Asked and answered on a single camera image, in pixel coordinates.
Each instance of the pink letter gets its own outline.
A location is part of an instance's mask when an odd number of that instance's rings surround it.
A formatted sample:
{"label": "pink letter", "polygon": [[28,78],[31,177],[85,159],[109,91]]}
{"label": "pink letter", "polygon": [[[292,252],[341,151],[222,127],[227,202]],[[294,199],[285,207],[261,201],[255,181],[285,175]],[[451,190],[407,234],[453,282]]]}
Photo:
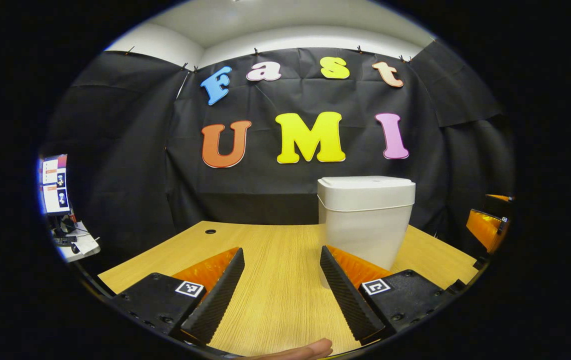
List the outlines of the pink letter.
{"label": "pink letter", "polygon": [[383,136],[385,137],[383,157],[386,159],[407,158],[410,153],[404,148],[402,133],[399,131],[399,120],[401,120],[399,115],[384,112],[376,114],[374,118],[379,121],[383,127]]}

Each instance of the orange object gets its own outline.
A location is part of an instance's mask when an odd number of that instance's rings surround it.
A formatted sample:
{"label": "orange object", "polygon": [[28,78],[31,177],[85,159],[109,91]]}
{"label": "orange object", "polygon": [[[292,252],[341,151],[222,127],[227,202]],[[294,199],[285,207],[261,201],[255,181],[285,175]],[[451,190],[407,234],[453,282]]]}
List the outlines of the orange object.
{"label": "orange object", "polygon": [[208,125],[201,130],[203,134],[203,148],[201,157],[203,162],[209,167],[223,168],[233,167],[244,158],[246,132],[252,123],[248,120],[235,121],[231,123],[230,129],[234,130],[234,140],[231,153],[221,155],[219,153],[219,136],[226,126],[221,123]]}
{"label": "orange object", "polygon": [[327,250],[329,250],[334,257],[334,260],[338,262],[343,272],[345,272],[345,275],[347,275],[347,278],[350,279],[350,283],[357,289],[361,283],[365,283],[366,281],[377,280],[393,275],[392,272],[380,268],[372,264],[372,262],[363,260],[359,256],[352,255],[349,252],[345,252],[333,246],[326,246]]}
{"label": "orange object", "polygon": [[209,257],[201,262],[197,262],[189,268],[172,275],[172,278],[203,285],[206,291],[201,299],[201,301],[203,301],[203,299],[208,296],[208,293],[215,287],[215,284],[217,284],[217,281],[219,281],[224,271],[226,271],[228,264],[230,264],[230,261],[235,257],[237,250],[239,250],[239,246]]}
{"label": "orange object", "polygon": [[487,196],[492,196],[492,198],[501,199],[503,201],[512,201],[515,199],[511,196],[503,196],[502,194],[488,194]]}
{"label": "orange object", "polygon": [[471,209],[465,227],[483,244],[487,253],[492,254],[499,247],[508,230],[506,224],[503,231],[498,234],[500,225],[500,218]]}

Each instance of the peach letter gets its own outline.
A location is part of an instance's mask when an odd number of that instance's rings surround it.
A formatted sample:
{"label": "peach letter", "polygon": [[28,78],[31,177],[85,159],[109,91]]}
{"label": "peach letter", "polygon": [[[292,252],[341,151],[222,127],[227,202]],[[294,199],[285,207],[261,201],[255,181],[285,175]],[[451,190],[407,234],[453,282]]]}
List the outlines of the peach letter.
{"label": "peach letter", "polygon": [[404,86],[404,82],[396,79],[395,75],[393,75],[393,73],[397,72],[397,69],[388,66],[388,64],[384,63],[383,61],[372,64],[372,67],[379,70],[379,74],[383,78],[384,82],[391,87],[400,88]]}

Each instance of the plastic bin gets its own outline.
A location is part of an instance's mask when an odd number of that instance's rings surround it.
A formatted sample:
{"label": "plastic bin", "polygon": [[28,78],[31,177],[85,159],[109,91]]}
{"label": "plastic bin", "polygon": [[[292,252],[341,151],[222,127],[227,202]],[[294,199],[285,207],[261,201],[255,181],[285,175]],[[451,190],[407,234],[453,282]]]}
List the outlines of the plastic bin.
{"label": "plastic bin", "polygon": [[[390,270],[404,242],[415,183],[386,176],[324,177],[317,182],[320,241]],[[328,287],[323,272],[321,282]]]}

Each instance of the desk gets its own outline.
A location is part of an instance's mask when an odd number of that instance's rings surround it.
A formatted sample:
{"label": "desk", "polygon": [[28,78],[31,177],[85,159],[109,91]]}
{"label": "desk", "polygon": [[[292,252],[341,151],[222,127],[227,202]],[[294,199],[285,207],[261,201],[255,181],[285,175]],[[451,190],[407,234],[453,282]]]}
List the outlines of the desk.
{"label": "desk", "polygon": [[[206,230],[216,230],[206,234]],[[331,290],[319,278],[319,225],[243,225],[201,221],[101,274],[116,294],[152,272],[172,276],[222,253],[243,248],[245,269],[208,346],[255,356],[332,340],[333,354],[361,347]],[[392,272],[413,269],[442,289],[468,283],[475,259],[408,226]]]}
{"label": "desk", "polygon": [[76,262],[79,259],[87,258],[88,256],[95,255],[101,251],[96,239],[92,237],[89,232],[86,232],[87,229],[85,228],[84,223],[78,221],[75,226],[80,230],[73,230],[68,235],[74,235],[77,237],[77,242],[74,244],[79,248],[79,252],[73,253],[73,249],[70,246],[57,247],[59,249],[59,254],[66,263]]}

